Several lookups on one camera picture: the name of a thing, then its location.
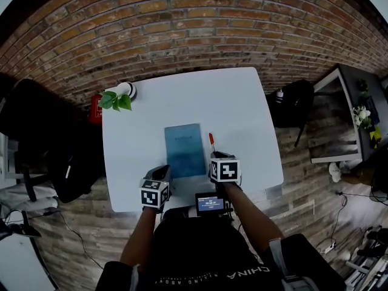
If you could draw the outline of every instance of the wrist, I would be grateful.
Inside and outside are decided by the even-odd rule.
[[[146,214],[155,214],[156,215],[156,211],[157,211],[157,208],[147,207],[147,206],[143,207],[143,212],[145,212]]]
[[[234,189],[241,190],[241,187],[239,187],[238,184],[234,183],[234,182],[225,182],[224,187],[225,187],[226,192],[228,192],[229,190],[234,190]]]

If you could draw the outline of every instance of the sneaker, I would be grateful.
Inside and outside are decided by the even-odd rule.
[[[341,173],[350,173],[350,168],[344,161],[339,162],[339,170]]]
[[[329,174],[331,174],[333,182],[337,183],[341,180],[341,171],[334,162],[331,162],[329,165]]]

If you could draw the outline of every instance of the red object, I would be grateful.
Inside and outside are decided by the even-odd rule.
[[[210,139],[210,144],[212,145],[213,152],[216,152],[216,149],[214,148],[214,139],[212,133],[209,133],[209,139]]]
[[[97,106],[101,98],[101,95],[92,96],[92,112],[90,114],[92,124],[102,124],[102,108]]]

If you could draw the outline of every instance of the plant leaf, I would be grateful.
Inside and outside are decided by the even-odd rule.
[[[118,112],[120,112],[120,108],[119,108],[119,99],[116,98],[115,101],[113,102],[113,105],[112,105],[112,108]]]
[[[103,95],[98,103],[98,106],[104,109],[109,109],[116,99],[117,98],[112,98],[110,95]]]
[[[122,95],[119,98],[119,107],[127,110],[132,110],[131,108],[131,99],[128,95]]]
[[[102,93],[100,93],[100,95],[102,97],[104,97],[104,96],[110,96],[111,98],[117,97],[117,94],[115,92],[110,92],[110,91],[102,92]]]

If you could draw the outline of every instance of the green plant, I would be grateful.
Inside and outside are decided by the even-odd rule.
[[[120,108],[131,110],[131,99],[128,94],[122,94],[118,96],[115,92],[102,92],[100,93],[102,96],[101,100],[98,103],[98,106],[104,109],[113,108],[116,111],[120,111]]]
[[[357,88],[358,88],[359,91],[361,91],[363,93],[368,92],[368,90],[369,90],[368,82],[365,81],[364,79],[359,79],[357,81]]]

